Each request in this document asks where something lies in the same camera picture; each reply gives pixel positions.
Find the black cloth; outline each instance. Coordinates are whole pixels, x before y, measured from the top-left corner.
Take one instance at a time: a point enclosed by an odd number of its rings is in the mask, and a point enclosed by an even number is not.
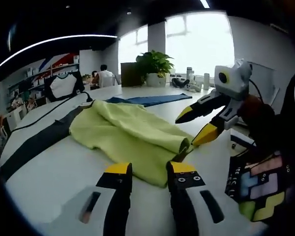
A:
[[[27,139],[13,155],[2,165],[1,175],[7,181],[18,169],[36,157],[38,154],[55,143],[69,136],[69,127],[73,119],[82,111],[78,107],[68,113],[64,118],[55,122],[38,134]]]
[[[80,92],[84,91],[84,85],[83,85],[83,80],[82,80],[82,76],[81,73],[79,71],[77,72],[71,72],[70,74],[72,74],[77,81],[75,82],[74,85],[74,89],[72,94],[68,94],[59,98],[56,98],[53,94],[52,89],[50,88],[50,85],[52,84],[52,82],[55,80],[55,78],[57,77],[57,75],[52,76],[48,79],[45,79],[45,96],[49,99],[49,101],[51,102],[55,102],[55,101],[60,101],[60,100],[64,100],[66,98],[70,98],[73,97],[75,95],[77,95],[77,91],[79,90]]]

